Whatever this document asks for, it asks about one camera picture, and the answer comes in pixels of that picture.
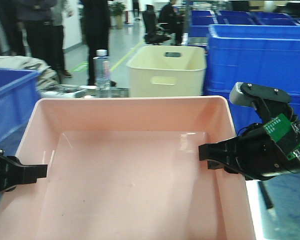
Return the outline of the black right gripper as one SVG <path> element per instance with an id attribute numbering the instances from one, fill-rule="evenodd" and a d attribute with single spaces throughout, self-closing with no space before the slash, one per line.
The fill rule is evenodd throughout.
<path id="1" fill-rule="evenodd" d="M 200 161 L 209 170 L 224 169 L 246 180 L 266 181 L 278 175 L 300 173 L 298 157 L 288 160 L 260 123 L 249 125 L 242 135 L 198 146 Z"/>

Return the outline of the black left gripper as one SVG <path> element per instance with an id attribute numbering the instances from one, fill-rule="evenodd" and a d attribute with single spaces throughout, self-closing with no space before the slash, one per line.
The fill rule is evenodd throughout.
<path id="1" fill-rule="evenodd" d="M 0 193 L 12 192 L 16 189 L 16 186 L 10 188 L 1 186 L 1 181 L 3 181 L 3 173 L 1 173 L 1 171 L 4 164 L 7 163 L 7 159 L 7 179 L 11 185 L 34 184 L 37 182 L 37 179 L 47 177 L 47 164 L 24 165 L 16 156 L 7 157 L 5 156 L 5 151 L 0 149 Z"/>

